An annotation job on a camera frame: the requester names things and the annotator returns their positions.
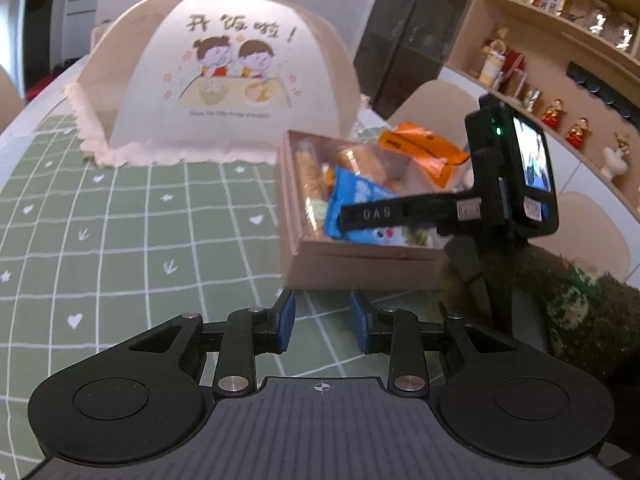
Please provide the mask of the long bread stick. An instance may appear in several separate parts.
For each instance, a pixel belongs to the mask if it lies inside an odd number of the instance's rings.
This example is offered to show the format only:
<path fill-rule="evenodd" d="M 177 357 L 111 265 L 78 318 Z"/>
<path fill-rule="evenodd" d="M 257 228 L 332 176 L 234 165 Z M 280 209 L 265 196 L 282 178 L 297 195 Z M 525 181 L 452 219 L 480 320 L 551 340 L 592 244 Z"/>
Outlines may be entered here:
<path fill-rule="evenodd" d="M 314 144 L 308 140 L 296 143 L 294 162 L 307 235 L 314 240 L 322 240 L 326 238 L 324 222 L 329 203 Z"/>

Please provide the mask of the green checkered tablecloth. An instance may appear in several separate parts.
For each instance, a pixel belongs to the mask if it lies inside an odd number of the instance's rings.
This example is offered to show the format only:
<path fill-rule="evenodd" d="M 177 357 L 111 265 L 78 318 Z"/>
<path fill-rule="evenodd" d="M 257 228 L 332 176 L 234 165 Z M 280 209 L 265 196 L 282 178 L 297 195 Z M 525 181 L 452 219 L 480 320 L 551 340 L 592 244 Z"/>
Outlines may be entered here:
<path fill-rule="evenodd" d="M 101 169 L 73 115 L 1 150 L 1 474 L 41 458 L 27 403 L 49 375 L 186 312 L 280 294 L 270 165 Z"/>

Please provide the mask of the beige chair right side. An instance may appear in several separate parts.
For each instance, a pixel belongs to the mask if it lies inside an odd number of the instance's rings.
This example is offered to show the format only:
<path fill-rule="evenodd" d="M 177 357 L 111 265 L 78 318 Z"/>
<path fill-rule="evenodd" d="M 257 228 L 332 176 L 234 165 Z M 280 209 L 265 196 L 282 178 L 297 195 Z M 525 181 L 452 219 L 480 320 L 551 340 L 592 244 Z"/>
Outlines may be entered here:
<path fill-rule="evenodd" d="M 390 115 L 390 126 L 402 122 L 414 124 L 439 134 L 457 148 L 468 143 L 465 117 L 478 110 L 477 98 L 455 84 L 431 80 L 422 84 Z"/>

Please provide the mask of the orange snack bag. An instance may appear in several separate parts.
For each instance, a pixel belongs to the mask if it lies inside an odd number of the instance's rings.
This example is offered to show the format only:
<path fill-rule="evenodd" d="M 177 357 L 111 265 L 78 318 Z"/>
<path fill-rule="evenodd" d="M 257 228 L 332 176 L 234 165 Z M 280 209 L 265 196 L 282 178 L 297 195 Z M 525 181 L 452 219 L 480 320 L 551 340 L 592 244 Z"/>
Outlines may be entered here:
<path fill-rule="evenodd" d="M 384 130 L 378 137 L 378 144 L 409 156 L 438 188 L 450 185 L 454 173 L 471 159 L 469 153 L 443 136 L 414 122 L 402 122 Z"/>

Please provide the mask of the beige mesh food cover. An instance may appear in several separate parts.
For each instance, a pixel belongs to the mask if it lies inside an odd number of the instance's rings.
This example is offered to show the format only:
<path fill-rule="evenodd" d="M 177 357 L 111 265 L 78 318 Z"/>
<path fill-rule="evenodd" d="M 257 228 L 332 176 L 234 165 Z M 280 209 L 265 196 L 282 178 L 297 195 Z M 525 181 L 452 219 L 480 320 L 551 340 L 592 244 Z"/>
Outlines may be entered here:
<path fill-rule="evenodd" d="M 335 28 L 273 0 L 142 0 L 65 95 L 105 167 L 270 164 L 291 130 L 350 138 L 361 106 Z"/>

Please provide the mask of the wooden wall shelf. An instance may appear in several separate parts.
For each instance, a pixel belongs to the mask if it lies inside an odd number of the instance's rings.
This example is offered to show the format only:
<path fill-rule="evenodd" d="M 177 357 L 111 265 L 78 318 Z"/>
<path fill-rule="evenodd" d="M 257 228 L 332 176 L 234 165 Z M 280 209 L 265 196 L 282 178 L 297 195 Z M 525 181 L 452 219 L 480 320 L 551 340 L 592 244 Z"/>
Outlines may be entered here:
<path fill-rule="evenodd" d="M 552 136 L 562 140 L 579 118 L 588 119 L 590 133 L 573 153 L 592 170 L 604 163 L 604 149 L 614 136 L 626 136 L 631 147 L 626 174 L 608 182 L 623 204 L 639 205 L 639 46 L 616 49 L 605 35 L 582 24 L 593 3 L 638 18 L 639 0 L 471 0 L 445 63 L 463 81 L 487 90 L 471 67 L 480 46 L 498 28 L 506 30 L 506 45 L 524 61 L 527 83 L 541 92 L 533 118 L 554 99 L 566 109 Z"/>

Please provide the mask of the dark glass cabinet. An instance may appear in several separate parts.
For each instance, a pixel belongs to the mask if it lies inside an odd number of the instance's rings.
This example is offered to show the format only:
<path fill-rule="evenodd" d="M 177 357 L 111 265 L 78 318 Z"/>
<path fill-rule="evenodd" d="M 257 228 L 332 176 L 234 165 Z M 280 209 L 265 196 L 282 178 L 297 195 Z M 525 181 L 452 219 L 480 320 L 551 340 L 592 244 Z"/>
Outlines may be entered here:
<path fill-rule="evenodd" d="M 355 56 L 361 92 L 389 118 L 438 77 L 470 0 L 375 0 Z"/>

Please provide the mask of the beige dining chair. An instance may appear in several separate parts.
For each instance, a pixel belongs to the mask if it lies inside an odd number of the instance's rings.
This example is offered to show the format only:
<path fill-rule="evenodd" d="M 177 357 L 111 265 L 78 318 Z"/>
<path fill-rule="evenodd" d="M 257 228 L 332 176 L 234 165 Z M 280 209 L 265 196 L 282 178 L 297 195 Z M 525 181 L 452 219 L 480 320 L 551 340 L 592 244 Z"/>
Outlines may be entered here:
<path fill-rule="evenodd" d="M 24 107 L 24 99 L 18 93 L 9 74 L 0 67 L 0 132 L 6 130 Z"/>

